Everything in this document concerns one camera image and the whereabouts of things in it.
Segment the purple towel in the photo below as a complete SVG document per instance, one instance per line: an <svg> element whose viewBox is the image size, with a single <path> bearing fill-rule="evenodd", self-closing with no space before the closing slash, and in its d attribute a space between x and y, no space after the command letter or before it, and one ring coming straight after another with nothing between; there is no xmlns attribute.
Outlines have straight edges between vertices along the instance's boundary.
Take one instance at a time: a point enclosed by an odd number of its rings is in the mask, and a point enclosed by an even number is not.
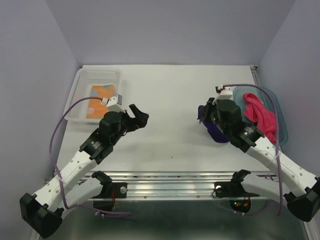
<svg viewBox="0 0 320 240"><path fill-rule="evenodd" d="M213 122L205 122L201 110L205 108L204 105L199 105L197 109L197 120L204 125L210 137L216 143L228 143L229 139L219 130L219 128Z"/></svg>

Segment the orange polka dot towel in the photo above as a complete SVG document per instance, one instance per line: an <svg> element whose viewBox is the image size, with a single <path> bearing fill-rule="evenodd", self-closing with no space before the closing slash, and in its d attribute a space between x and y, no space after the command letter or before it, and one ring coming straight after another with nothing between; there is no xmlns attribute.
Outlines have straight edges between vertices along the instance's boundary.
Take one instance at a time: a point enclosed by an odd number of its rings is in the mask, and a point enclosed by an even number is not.
<svg viewBox="0 0 320 240"><path fill-rule="evenodd" d="M93 85L90 90L91 97L111 98L116 93L113 84ZM97 99L90 99L86 113L87 119L101 119L108 112L106 105Z"/></svg>

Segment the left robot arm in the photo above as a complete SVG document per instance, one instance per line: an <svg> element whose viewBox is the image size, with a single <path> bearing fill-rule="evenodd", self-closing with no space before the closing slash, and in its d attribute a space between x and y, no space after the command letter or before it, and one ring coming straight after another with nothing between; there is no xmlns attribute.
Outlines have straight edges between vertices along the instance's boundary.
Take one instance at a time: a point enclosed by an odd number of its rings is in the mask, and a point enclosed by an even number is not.
<svg viewBox="0 0 320 240"><path fill-rule="evenodd" d="M133 117L122 109L107 112L63 169L57 169L56 175L41 189L20 198L22 219L42 238L52 236L74 208L82 207L92 197L111 193L112 179L102 171L94 172L82 184L79 181L112 153L123 136L147 125L147 113L134 104L129 108Z"/></svg>

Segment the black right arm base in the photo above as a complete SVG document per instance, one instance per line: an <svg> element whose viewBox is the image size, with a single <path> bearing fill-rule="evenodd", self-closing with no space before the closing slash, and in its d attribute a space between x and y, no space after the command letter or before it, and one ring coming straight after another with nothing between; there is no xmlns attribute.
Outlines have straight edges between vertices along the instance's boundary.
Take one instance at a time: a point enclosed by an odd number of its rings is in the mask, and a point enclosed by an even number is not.
<svg viewBox="0 0 320 240"><path fill-rule="evenodd" d="M215 182L211 196L214 199L232 198L233 200L229 200L229 206L232 210L236 213L247 214L252 206L251 197L259 196L246 191L242 186L245 177L250 174L250 171L242 169L235 172L230 181Z"/></svg>

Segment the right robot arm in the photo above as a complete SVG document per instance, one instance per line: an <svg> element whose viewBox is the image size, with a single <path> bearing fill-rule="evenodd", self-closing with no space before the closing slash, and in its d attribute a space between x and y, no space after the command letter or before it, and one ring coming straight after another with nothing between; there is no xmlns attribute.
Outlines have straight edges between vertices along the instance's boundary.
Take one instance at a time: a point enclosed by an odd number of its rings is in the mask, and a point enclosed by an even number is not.
<svg viewBox="0 0 320 240"><path fill-rule="evenodd" d="M210 98L198 107L198 120L216 142L229 142L278 177L273 182L249 170L236 171L230 181L217 184L217 198L261 196L286 206L301 221L313 219L320 209L320 178L280 152L254 124L243 121L233 100Z"/></svg>

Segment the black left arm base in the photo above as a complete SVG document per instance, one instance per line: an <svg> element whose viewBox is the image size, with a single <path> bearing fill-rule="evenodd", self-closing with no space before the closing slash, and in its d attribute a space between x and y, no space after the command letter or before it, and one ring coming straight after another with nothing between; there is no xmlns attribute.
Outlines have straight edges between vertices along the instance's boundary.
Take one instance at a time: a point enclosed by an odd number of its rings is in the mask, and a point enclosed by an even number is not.
<svg viewBox="0 0 320 240"><path fill-rule="evenodd" d="M121 213L110 214L110 212L114 210L117 199L127 197L128 183L124 181L113 182L112 178L102 171L94 172L91 177L98 181L99 187L102 187L98 194L92 197L94 199L93 207L98 209L98 213L104 217L122 217Z"/></svg>

